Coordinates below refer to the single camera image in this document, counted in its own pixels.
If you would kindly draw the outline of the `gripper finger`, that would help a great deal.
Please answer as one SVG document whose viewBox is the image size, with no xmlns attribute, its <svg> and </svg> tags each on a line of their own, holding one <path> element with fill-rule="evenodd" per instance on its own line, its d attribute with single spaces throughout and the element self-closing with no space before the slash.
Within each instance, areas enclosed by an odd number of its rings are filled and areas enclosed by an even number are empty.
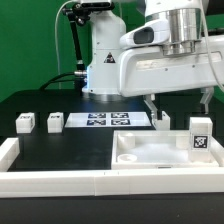
<svg viewBox="0 0 224 224">
<path fill-rule="evenodd" d="M 214 88 L 213 87 L 206 87 L 201 89 L 202 98 L 200 100 L 202 112 L 204 114 L 209 113 L 209 103 L 214 95 Z"/>
<path fill-rule="evenodd" d="M 149 108 L 150 112 L 151 112 L 151 121 L 153 125 L 156 125 L 156 121 L 157 121 L 157 108 L 153 103 L 153 100 L 151 99 L 150 95 L 145 95 L 144 96 L 144 102 L 147 105 L 147 107 Z"/>
</svg>

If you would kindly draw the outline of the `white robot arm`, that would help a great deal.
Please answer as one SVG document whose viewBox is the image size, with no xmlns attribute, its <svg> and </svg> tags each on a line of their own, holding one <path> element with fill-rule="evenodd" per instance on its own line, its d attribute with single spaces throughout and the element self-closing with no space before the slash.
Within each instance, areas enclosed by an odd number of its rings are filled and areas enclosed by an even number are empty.
<svg viewBox="0 0 224 224">
<path fill-rule="evenodd" d="M 224 90 L 224 34 L 210 36 L 205 17 L 224 13 L 222 0 L 140 0 L 145 23 L 128 32 L 124 21 L 99 3 L 91 10 L 92 61 L 83 93 L 101 101 L 142 96 L 158 130 L 170 126 L 153 96 L 189 89 L 203 91 L 206 106 L 216 86 Z"/>
</svg>

